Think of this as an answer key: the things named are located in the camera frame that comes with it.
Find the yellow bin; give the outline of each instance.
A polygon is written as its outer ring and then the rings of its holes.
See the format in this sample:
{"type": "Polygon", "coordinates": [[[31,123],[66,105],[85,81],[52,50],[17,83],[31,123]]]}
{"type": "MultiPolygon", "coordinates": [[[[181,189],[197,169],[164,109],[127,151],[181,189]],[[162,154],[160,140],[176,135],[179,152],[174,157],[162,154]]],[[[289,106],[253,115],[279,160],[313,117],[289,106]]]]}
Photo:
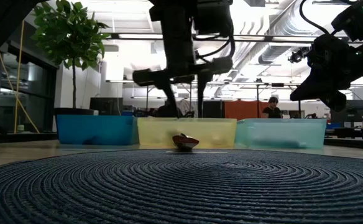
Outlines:
{"type": "Polygon", "coordinates": [[[200,141],[198,149],[233,148],[236,119],[216,118],[139,118],[141,146],[175,148],[172,137],[180,133],[200,141]]]}

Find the tree trunk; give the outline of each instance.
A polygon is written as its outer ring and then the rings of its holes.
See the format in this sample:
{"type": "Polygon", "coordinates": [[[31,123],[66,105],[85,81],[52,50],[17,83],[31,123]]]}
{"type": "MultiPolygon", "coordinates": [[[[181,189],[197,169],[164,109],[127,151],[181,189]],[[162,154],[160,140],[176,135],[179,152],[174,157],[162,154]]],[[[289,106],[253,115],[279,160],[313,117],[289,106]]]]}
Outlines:
{"type": "Polygon", "coordinates": [[[75,58],[72,59],[72,85],[74,90],[72,92],[72,108],[76,108],[76,75],[75,75],[75,58]]]}

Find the computer monitor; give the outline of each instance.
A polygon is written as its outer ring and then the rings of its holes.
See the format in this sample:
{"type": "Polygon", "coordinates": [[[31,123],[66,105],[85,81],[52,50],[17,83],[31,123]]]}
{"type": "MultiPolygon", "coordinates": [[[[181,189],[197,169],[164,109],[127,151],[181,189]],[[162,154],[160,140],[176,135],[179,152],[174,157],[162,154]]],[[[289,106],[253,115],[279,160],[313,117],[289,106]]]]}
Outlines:
{"type": "Polygon", "coordinates": [[[340,112],[331,111],[333,123],[362,122],[363,100],[347,100],[346,108],[340,112]]]}
{"type": "Polygon", "coordinates": [[[89,109],[99,111],[99,115],[120,115],[123,105],[122,98],[92,97],[89,109]]]}

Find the window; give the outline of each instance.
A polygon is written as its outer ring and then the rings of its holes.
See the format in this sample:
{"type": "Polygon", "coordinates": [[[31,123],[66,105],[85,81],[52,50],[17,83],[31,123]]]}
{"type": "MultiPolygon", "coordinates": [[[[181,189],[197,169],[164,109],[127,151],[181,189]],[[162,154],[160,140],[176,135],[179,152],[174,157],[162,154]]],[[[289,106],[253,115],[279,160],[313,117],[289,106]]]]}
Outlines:
{"type": "MultiPolygon", "coordinates": [[[[7,72],[9,73],[9,79],[13,88],[17,85],[17,70],[19,66],[18,59],[13,54],[4,54],[3,61],[7,72]]],[[[6,73],[2,72],[2,86],[10,88],[9,80],[6,73]]],[[[19,78],[19,91],[24,93],[32,93],[37,95],[50,96],[54,94],[54,88],[52,85],[55,80],[54,75],[50,74],[50,71],[44,69],[32,62],[22,60],[20,66],[20,78],[19,78]]]]}
{"type": "MultiPolygon", "coordinates": [[[[0,120],[1,124],[13,132],[14,130],[14,118],[16,116],[16,97],[15,92],[6,88],[1,88],[0,94],[0,120]]],[[[32,96],[25,93],[19,93],[19,99],[27,114],[31,118],[32,122],[36,125],[40,132],[51,131],[52,124],[50,120],[47,120],[51,114],[51,100],[41,98],[38,96],[32,96]]],[[[17,125],[24,127],[26,132],[36,132],[32,123],[28,120],[24,111],[20,107],[17,108],[17,125]]]]}
{"type": "MultiPolygon", "coordinates": [[[[17,49],[9,47],[9,53],[2,55],[9,80],[0,64],[0,125],[10,133],[14,131],[16,93],[12,91],[9,81],[16,89],[18,54],[17,49]]],[[[52,131],[56,70],[23,53],[18,81],[19,99],[40,132],[52,131]]],[[[17,125],[23,126],[24,132],[36,132],[20,106],[17,110],[17,125]]]]}

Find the brown object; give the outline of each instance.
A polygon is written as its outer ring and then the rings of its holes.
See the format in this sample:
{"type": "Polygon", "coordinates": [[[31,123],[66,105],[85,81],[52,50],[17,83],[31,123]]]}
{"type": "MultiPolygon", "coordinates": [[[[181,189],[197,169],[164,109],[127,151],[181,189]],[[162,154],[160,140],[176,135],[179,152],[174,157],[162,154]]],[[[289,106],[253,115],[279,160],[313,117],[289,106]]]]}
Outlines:
{"type": "Polygon", "coordinates": [[[238,121],[247,118],[261,118],[262,111],[268,103],[261,101],[227,101],[224,102],[226,118],[235,118],[238,121]],[[257,117],[257,104],[259,104],[259,117],[257,117]]]}
{"type": "Polygon", "coordinates": [[[172,139],[173,139],[173,143],[175,143],[177,149],[179,151],[183,151],[183,152],[191,151],[194,148],[194,146],[196,146],[198,143],[200,143],[199,140],[197,140],[191,136],[187,136],[183,133],[172,137],[172,139]]]}

